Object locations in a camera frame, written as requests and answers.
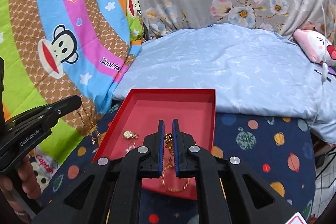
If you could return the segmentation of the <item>gold twisted bangle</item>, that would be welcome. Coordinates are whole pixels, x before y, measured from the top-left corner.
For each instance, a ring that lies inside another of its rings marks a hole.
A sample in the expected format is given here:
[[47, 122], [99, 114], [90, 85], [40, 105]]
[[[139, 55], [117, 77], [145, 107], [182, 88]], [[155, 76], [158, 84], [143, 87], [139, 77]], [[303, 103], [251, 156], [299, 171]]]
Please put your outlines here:
[[170, 163], [163, 169], [161, 184], [166, 191], [171, 193], [179, 193], [185, 191], [188, 188], [190, 184], [190, 178], [178, 178], [175, 175], [174, 164]]

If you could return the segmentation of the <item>red jewelry tray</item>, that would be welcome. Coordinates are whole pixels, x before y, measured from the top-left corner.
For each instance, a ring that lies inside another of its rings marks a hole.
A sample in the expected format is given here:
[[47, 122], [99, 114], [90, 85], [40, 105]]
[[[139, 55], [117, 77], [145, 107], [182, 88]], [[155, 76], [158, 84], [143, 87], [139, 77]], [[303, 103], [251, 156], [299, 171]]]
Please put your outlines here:
[[[159, 121], [165, 135], [173, 138], [173, 120], [181, 132], [190, 134], [196, 145], [212, 150], [215, 129], [214, 89], [132, 89], [113, 118], [95, 160], [122, 158], [131, 146], [142, 145], [147, 135], [157, 132]], [[124, 139], [129, 130], [138, 139]]]

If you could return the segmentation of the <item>navy planet print bedsheet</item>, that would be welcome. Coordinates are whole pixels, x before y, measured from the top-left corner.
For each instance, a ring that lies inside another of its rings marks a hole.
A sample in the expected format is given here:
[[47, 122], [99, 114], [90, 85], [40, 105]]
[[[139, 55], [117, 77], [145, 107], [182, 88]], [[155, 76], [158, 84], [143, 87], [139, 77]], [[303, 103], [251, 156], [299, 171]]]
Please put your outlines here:
[[[98, 129], [105, 136], [116, 113], [104, 116]], [[305, 120], [215, 112], [214, 156], [239, 157], [305, 219], [311, 217], [315, 163]], [[163, 166], [173, 163], [169, 152]], [[141, 223], [198, 223], [195, 181], [179, 193], [165, 190], [161, 179], [144, 180]]]

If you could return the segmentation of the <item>colourful monkey cartoon quilt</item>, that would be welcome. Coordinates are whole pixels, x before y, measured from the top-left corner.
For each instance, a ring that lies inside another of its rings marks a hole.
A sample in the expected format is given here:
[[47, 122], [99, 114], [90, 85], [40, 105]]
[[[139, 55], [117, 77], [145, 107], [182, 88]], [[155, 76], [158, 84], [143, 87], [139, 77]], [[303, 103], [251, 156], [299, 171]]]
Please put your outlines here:
[[112, 96], [141, 47], [138, 0], [1, 0], [3, 110], [12, 118], [77, 95], [31, 151], [42, 188], [112, 107]]

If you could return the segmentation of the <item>light blue pillow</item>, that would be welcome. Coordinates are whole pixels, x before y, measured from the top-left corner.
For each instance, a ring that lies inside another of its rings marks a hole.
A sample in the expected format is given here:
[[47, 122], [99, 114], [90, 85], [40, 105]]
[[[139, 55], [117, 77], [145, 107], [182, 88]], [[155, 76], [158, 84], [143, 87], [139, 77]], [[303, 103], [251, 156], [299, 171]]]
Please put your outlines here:
[[113, 93], [132, 89], [214, 89], [221, 113], [301, 118], [335, 143], [335, 78], [276, 32], [214, 24], [147, 41]]

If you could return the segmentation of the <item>pink white plush toy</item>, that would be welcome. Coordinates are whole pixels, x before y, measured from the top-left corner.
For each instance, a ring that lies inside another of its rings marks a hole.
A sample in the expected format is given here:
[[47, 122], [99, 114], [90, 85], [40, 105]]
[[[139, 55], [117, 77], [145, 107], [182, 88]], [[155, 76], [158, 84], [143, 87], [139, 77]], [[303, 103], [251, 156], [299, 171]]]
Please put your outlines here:
[[293, 37], [311, 62], [335, 67], [335, 47], [324, 35], [313, 30], [295, 30]]

